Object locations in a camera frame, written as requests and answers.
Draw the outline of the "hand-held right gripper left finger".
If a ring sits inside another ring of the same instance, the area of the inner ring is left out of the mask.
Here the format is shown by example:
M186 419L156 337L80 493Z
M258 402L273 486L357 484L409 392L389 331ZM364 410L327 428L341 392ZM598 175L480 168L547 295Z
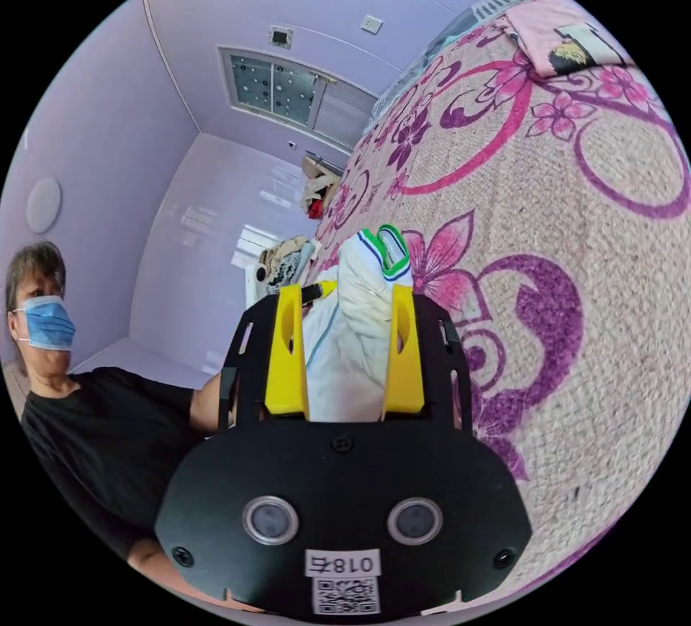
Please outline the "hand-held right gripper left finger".
M302 330L302 289L285 286L277 300L264 406L276 417L307 417L309 404Z

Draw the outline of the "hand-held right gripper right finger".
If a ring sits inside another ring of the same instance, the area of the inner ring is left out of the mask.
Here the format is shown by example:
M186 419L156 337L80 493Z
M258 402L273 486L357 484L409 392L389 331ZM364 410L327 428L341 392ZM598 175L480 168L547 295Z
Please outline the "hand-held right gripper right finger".
M417 416L425 405L422 363L412 287L392 289L392 319L383 416Z

